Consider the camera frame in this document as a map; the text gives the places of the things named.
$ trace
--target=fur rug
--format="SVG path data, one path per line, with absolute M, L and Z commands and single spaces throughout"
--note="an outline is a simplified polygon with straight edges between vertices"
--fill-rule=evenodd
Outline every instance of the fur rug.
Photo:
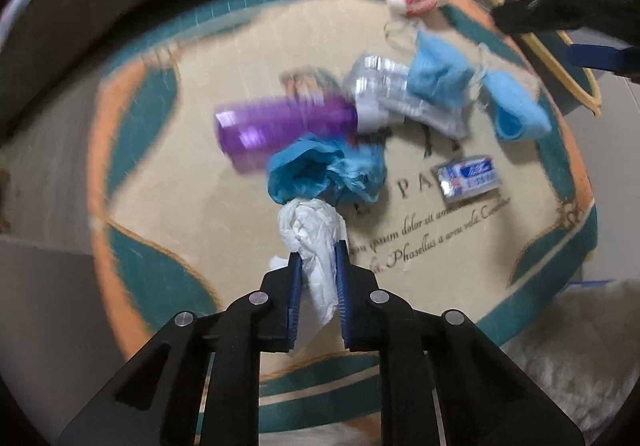
M 590 444 L 640 373 L 640 281 L 569 288 L 502 350 Z

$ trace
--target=purple plastic bottle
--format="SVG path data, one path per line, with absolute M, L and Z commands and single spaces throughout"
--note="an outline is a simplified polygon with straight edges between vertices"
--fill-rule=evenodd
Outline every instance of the purple plastic bottle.
M 220 148 L 240 172 L 264 168 L 272 155 L 308 132 L 318 137 L 358 132 L 356 106 L 341 96 L 234 105 L 217 112 L 215 121 Z

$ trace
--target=metal screw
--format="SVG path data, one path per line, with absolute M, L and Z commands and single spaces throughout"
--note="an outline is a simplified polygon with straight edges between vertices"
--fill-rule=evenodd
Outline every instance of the metal screw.
M 249 295 L 249 301 L 254 305 L 262 305 L 269 299 L 269 295 L 262 291 L 252 292 Z
M 449 311 L 444 315 L 444 319 L 452 325 L 462 325 L 465 321 L 465 315 L 460 311 Z
M 193 322 L 193 314 L 190 312 L 184 311 L 180 314 L 176 314 L 174 318 L 174 323 L 178 325 L 178 327 L 186 327 Z
M 371 294 L 369 294 L 369 298 L 371 298 L 373 303 L 386 303 L 389 301 L 389 293 L 378 289 L 376 291 L 372 291 Z

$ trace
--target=crumpled blue plastic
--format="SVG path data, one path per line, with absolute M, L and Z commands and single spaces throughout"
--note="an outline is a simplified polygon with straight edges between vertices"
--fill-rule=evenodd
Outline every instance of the crumpled blue plastic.
M 278 204 L 296 197 L 329 204 L 373 204 L 386 180 L 384 149 L 378 144 L 350 146 L 345 140 L 306 134 L 272 156 L 267 190 Z
M 498 139 L 538 140 L 551 133 L 551 122 L 542 108 L 506 71 L 488 71 L 482 84 L 494 104 L 494 127 Z
M 406 88 L 434 105 L 462 108 L 474 75 L 466 58 L 438 36 L 418 31 L 418 51 L 409 67 Z

